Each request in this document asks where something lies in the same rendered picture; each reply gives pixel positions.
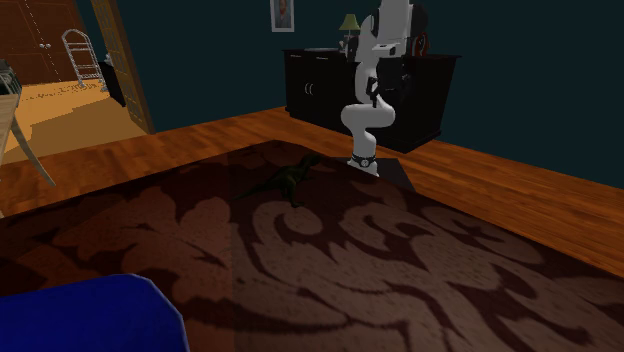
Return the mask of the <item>black sideboard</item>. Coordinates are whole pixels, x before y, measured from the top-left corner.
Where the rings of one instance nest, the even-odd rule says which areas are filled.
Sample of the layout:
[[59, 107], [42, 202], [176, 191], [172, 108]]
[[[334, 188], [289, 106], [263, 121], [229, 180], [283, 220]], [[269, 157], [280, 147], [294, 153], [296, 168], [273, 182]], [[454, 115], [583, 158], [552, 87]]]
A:
[[[411, 75], [406, 94], [400, 94], [396, 119], [386, 128], [372, 128], [377, 144], [409, 153], [441, 134], [441, 122], [457, 55], [431, 54], [426, 35], [428, 14], [413, 7], [402, 56]], [[348, 135], [341, 122], [343, 108], [356, 104], [354, 61], [358, 40], [349, 43], [349, 53], [336, 49], [286, 49], [284, 51], [286, 110], [290, 116]]]

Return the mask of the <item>dark robot stand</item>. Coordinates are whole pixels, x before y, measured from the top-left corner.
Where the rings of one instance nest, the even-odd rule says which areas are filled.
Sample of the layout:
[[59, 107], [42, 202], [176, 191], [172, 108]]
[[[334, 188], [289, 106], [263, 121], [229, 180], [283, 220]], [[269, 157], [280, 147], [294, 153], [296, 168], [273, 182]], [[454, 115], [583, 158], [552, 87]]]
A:
[[364, 184], [374, 184], [377, 181], [385, 180], [396, 186], [415, 192], [407, 173], [397, 158], [378, 158], [376, 162], [378, 166], [378, 174], [380, 175], [379, 178], [359, 175], [353, 176], [353, 179]]

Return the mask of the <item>dark green dinosaur toy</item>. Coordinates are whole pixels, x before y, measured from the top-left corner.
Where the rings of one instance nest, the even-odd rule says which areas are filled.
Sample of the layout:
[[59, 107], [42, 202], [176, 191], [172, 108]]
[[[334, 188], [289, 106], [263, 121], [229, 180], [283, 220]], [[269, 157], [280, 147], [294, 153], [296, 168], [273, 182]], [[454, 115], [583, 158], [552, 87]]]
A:
[[279, 190], [283, 198], [287, 198], [293, 208], [298, 208], [304, 205], [304, 202], [296, 202], [294, 200], [296, 186], [306, 180], [311, 180], [308, 177], [308, 172], [311, 167], [318, 165], [322, 160], [320, 154], [310, 153], [302, 157], [302, 159], [296, 165], [288, 165], [280, 167], [272, 176], [266, 181], [261, 182], [246, 192], [243, 192], [232, 198], [232, 201], [238, 200], [255, 193], [265, 192], [270, 190]]

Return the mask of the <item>brown patterned rug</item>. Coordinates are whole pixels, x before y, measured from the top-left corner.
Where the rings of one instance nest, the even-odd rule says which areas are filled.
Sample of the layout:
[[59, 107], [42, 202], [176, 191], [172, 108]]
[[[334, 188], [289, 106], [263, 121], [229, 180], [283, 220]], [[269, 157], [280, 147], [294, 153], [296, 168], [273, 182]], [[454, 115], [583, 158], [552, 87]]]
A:
[[0, 219], [0, 298], [151, 280], [190, 352], [624, 352], [624, 279], [331, 158], [264, 142]]

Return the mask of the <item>wooden lattice door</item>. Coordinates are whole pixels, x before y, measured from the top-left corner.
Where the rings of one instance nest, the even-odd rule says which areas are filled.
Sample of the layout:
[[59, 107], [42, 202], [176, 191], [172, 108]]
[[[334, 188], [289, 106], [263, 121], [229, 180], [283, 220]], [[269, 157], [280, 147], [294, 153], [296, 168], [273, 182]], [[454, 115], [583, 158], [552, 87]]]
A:
[[155, 128], [116, 0], [90, 0], [131, 120], [147, 134]]

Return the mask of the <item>small black cabinet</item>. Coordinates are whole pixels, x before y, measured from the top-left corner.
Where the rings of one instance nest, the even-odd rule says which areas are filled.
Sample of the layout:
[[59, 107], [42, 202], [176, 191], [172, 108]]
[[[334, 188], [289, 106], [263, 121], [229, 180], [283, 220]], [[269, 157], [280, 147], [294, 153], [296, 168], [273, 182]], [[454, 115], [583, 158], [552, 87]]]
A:
[[106, 87], [108, 89], [110, 96], [116, 102], [118, 102], [122, 107], [125, 107], [126, 102], [125, 102], [122, 90], [120, 88], [114, 67], [111, 66], [106, 61], [99, 61], [98, 64], [99, 64], [100, 70], [102, 72], [102, 75], [105, 80]]

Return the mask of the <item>white metal rack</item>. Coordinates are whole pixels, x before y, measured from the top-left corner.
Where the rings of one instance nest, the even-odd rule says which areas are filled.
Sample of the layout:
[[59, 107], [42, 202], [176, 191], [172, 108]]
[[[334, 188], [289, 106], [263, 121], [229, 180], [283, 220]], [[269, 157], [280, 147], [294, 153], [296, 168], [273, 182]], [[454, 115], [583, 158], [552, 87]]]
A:
[[108, 88], [88, 35], [78, 29], [68, 29], [61, 39], [79, 86], [84, 88], [86, 81], [97, 80], [101, 84], [101, 91], [107, 92]]

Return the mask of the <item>brown wardrobe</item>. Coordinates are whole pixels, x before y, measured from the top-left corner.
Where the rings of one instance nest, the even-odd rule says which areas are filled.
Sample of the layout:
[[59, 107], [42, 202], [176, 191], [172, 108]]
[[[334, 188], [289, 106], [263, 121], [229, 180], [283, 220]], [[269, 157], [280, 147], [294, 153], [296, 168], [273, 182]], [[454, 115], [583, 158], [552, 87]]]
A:
[[0, 59], [23, 85], [75, 81], [71, 29], [84, 29], [76, 0], [0, 0]]

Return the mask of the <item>light wooden table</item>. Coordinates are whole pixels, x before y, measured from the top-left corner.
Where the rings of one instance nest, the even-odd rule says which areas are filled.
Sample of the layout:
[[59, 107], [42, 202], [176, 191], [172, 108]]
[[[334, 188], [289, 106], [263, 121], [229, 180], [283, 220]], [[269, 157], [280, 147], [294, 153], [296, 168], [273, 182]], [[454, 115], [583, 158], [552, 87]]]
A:
[[15, 115], [20, 103], [22, 90], [22, 85], [13, 68], [5, 59], [0, 59], [0, 166], [2, 165], [9, 133], [12, 133], [36, 170], [51, 187], [54, 187], [56, 183], [34, 154]]

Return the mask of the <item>framed wall picture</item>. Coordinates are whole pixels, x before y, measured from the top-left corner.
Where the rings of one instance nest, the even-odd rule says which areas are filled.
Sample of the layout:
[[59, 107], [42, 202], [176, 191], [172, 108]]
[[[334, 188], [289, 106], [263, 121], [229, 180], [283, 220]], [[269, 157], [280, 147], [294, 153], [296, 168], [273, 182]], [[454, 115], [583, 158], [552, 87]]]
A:
[[294, 0], [270, 0], [271, 30], [273, 32], [294, 31]]

